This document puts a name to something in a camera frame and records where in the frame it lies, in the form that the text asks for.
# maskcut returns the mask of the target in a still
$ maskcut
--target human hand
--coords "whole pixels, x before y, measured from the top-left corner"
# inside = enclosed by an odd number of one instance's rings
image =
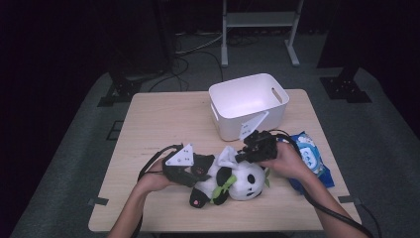
[[[163,174],[162,159],[157,160],[143,177],[137,182],[135,188],[140,188],[145,192],[158,191],[170,185],[179,185],[176,182],[170,181]]]
[[[259,162],[289,179],[303,179],[313,173],[308,169],[300,156],[289,143],[277,142],[277,157],[274,160]]]

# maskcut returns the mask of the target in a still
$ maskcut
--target blue package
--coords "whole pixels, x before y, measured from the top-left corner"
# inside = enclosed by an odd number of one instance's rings
[[[302,160],[306,166],[317,175],[318,179],[325,185],[325,187],[334,186],[333,178],[331,177],[330,169],[328,169],[322,162],[322,157],[319,154],[318,148],[315,146],[312,138],[304,131],[298,135],[291,136],[291,139],[296,142],[299,147]],[[291,186],[303,194],[302,184],[295,178],[290,178]]]

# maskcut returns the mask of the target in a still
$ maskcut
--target stuffed panda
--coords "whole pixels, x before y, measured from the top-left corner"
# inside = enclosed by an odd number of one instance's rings
[[[191,172],[197,177],[210,178],[194,186],[189,199],[191,206],[202,208],[208,202],[220,205],[229,196],[249,200],[263,192],[264,169],[247,161],[237,163],[236,155],[235,149],[227,146],[220,155],[194,158]]]

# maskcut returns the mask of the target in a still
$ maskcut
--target black cable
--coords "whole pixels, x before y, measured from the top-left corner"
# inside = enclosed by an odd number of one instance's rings
[[[163,154],[163,152],[169,150],[169,149],[176,149],[177,151],[181,150],[183,148],[182,145],[172,145],[172,146],[168,146],[163,148],[162,150],[160,150],[159,152],[157,152],[147,163],[146,165],[142,168],[142,170],[139,172],[139,176],[137,178],[137,181],[139,181],[146,173],[146,171],[154,164],[154,162],[161,156],[161,154]]]
[[[223,69],[222,69],[222,67],[220,65],[220,62],[219,62],[219,60],[217,59],[216,56],[214,56],[213,54],[208,53],[208,52],[191,52],[191,53],[183,54],[182,56],[184,57],[184,56],[188,56],[188,55],[192,55],[192,54],[205,54],[205,55],[208,55],[208,56],[212,57],[216,61],[217,65],[219,67],[221,81],[222,82],[224,81],[224,78],[223,78]]]
[[[178,79],[178,81],[179,82],[181,82],[181,81],[183,81],[184,83],[186,83],[186,85],[187,85],[187,89],[186,90],[188,90],[188,87],[189,87],[189,83],[187,82],[187,81],[185,81],[185,80],[183,80],[183,79],[181,79],[179,76],[181,75],[181,74],[183,74],[183,73],[185,73],[187,70],[188,70],[188,68],[189,68],[189,63],[188,63],[188,61],[187,60],[185,60],[185,59],[181,59],[181,58],[177,58],[177,60],[181,60],[181,61],[184,61],[185,62],[185,64],[186,64],[186,67],[185,67],[185,69],[183,69],[181,72],[179,72],[179,73],[174,73],[173,72],[173,70],[171,70],[171,73],[172,73],[172,75],[171,76],[168,76],[168,77],[165,77],[165,78],[162,78],[161,80],[159,80],[158,82],[156,82],[150,89],[149,89],[149,92],[152,92],[152,90],[156,87],[156,86],[158,86],[159,84],[161,84],[162,82],[164,82],[164,81],[167,81],[167,80],[169,80],[169,79],[172,79],[172,78],[174,78],[174,77],[176,77],[177,79]]]
[[[286,135],[286,136],[288,136],[288,137],[290,137],[290,135],[287,133],[287,132],[285,132],[285,131],[283,131],[283,130],[280,130],[280,129],[272,129],[272,130],[269,130],[269,132],[281,132],[281,133],[283,133],[284,135]]]
[[[196,33],[193,33],[192,35],[195,36],[195,37],[204,38],[204,39],[214,39],[214,36],[219,37],[221,35],[221,33],[220,32],[213,32],[213,33],[199,33],[199,32],[196,32]]]
[[[258,37],[254,37],[255,39],[252,40],[252,37],[244,37],[243,33],[240,35],[233,35],[228,38],[228,46],[233,48],[245,48],[256,44],[260,41]]]
[[[337,213],[337,212],[335,212],[335,211],[333,211],[333,210],[331,210],[331,209],[329,209],[329,208],[321,205],[320,203],[318,203],[316,200],[314,200],[312,198],[312,196],[309,195],[309,193],[306,191],[305,188],[303,188],[303,194],[304,194],[306,200],[308,200],[308,202],[311,205],[313,205],[316,209],[318,209],[318,210],[320,210],[320,211],[322,211],[322,212],[324,212],[324,213],[326,213],[328,215],[331,215],[334,218],[337,218],[337,219],[345,222],[348,225],[351,225],[351,226],[355,227],[356,229],[358,229],[358,230],[362,231],[363,233],[365,233],[367,237],[373,238],[373,235],[370,233],[370,231],[367,230],[364,226],[360,225],[355,220],[353,220],[353,219],[351,219],[351,218],[349,218],[347,216],[344,216],[344,215],[342,215],[340,213]]]
[[[376,218],[373,216],[373,213],[371,213],[371,211],[364,204],[361,203],[360,206],[367,212],[367,214],[373,220],[374,225],[376,226],[377,236],[379,238],[381,238],[382,237],[382,231],[380,229],[379,223],[377,222]]]
[[[189,49],[187,51],[175,52],[175,54],[178,55],[178,56],[182,56],[182,55],[186,55],[186,54],[189,54],[189,53],[201,50],[201,49],[209,48],[210,46],[213,46],[215,43],[219,42],[220,39],[222,39],[222,35],[220,35],[219,37],[217,37],[217,38],[215,38],[215,39],[213,39],[213,40],[211,40],[211,41],[209,41],[209,42],[207,42],[207,43],[205,43],[201,46]]]

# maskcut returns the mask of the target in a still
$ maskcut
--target white plastic basket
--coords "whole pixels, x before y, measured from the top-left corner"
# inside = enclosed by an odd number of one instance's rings
[[[285,90],[266,73],[214,84],[209,93],[213,120],[225,141],[238,140],[242,125],[261,114],[267,116],[257,130],[277,128],[289,101]]]

